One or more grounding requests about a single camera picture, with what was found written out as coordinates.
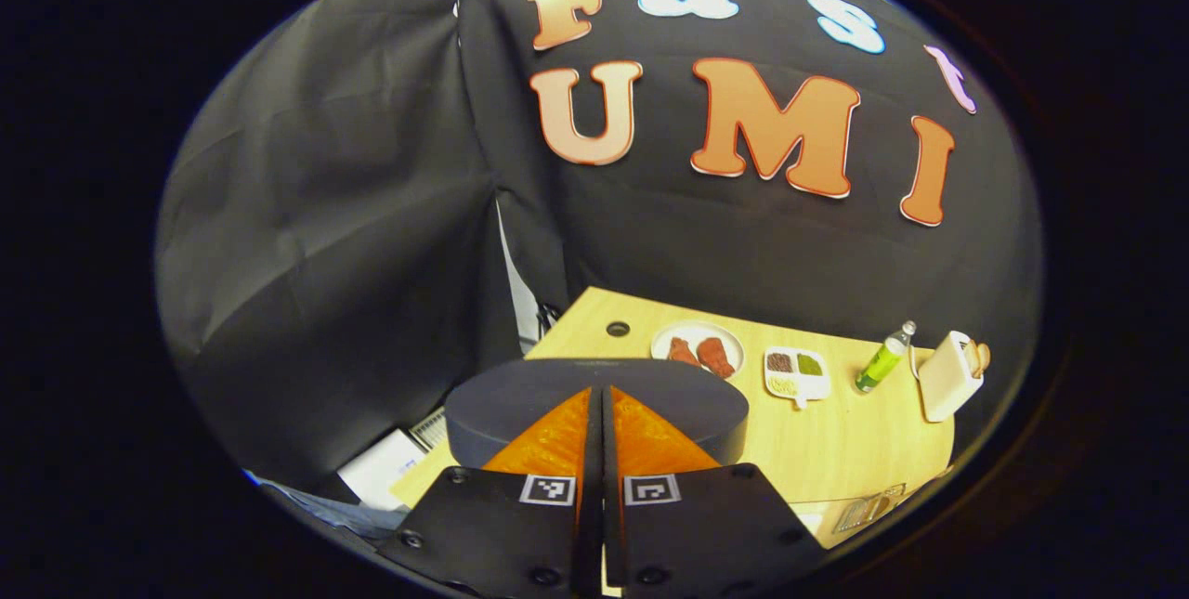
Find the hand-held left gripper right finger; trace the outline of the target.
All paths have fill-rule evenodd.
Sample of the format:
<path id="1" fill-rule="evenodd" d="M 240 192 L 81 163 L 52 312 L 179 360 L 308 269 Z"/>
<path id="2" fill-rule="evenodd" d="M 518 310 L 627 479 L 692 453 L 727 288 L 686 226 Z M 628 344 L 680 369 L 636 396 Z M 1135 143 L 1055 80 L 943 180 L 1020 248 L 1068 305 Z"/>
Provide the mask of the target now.
<path id="1" fill-rule="evenodd" d="M 606 584 L 621 595 L 768 595 L 828 550 L 755 464 L 715 462 L 619 387 L 602 392 Z"/>

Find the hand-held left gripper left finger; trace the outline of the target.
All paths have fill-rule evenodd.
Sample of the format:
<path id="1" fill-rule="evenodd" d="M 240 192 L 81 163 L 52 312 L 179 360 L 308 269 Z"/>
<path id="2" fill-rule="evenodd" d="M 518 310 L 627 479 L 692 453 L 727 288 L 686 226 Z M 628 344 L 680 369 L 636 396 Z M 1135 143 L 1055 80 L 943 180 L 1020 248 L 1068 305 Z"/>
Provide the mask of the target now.
<path id="1" fill-rule="evenodd" d="M 463 595 L 600 594 L 600 391 L 546 412 L 480 468 L 438 474 L 378 548 Z"/>

